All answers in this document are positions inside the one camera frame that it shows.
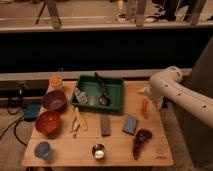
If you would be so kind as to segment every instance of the sponge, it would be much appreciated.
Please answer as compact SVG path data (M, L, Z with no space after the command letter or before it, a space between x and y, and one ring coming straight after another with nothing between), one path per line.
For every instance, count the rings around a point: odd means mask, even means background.
M137 117L128 115L123 126L123 132L130 135L134 135L137 123L138 123Z

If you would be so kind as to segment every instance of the green tray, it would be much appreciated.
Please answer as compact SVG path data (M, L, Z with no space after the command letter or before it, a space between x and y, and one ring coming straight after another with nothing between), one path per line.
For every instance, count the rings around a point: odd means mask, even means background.
M78 103L73 92L70 103L82 109L91 109L102 112L119 112L123 106L124 80L123 78L102 77L104 84L108 88L108 96L111 99L108 106L99 104L99 97L102 94L102 87L97 82L95 76L82 75L78 79L76 87L85 91L87 104Z

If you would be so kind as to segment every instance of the pink object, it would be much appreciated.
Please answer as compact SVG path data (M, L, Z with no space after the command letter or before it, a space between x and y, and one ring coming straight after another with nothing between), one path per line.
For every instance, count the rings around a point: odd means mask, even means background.
M42 99L42 106L48 110L60 110L66 103L66 96L61 90L50 91Z

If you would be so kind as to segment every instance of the blue cup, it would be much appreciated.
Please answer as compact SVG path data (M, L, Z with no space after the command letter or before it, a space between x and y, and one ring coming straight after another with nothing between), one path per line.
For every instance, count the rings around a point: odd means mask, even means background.
M52 149L48 142L43 141L36 145L34 154L38 158L49 160L52 156Z

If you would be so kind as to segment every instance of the dark background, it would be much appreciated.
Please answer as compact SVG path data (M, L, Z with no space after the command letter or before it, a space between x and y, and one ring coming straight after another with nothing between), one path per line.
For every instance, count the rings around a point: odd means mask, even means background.
M0 34L0 73L193 67L212 28Z

